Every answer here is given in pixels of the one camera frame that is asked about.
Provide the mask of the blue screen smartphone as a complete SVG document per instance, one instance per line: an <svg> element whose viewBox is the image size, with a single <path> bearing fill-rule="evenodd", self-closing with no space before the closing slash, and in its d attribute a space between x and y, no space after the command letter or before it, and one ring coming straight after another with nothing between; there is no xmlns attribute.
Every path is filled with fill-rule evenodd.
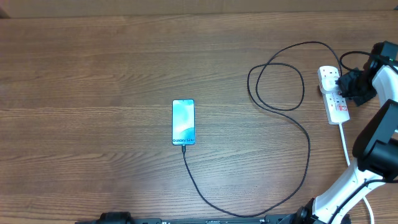
<svg viewBox="0 0 398 224"><path fill-rule="evenodd" d="M195 101L193 99L173 100L172 144L182 146L195 143Z"/></svg>

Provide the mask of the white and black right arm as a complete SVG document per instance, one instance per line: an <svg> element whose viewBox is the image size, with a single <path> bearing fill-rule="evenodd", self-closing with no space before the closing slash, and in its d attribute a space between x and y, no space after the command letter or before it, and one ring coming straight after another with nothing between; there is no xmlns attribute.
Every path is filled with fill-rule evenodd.
<svg viewBox="0 0 398 224"><path fill-rule="evenodd" d="M281 223L350 223L348 212L372 190L397 183L397 44L374 44L363 69L340 75L334 67L318 69L329 123L341 126L349 119L346 98L357 106L375 96L380 109L356 138L353 160L323 194L281 219Z"/></svg>

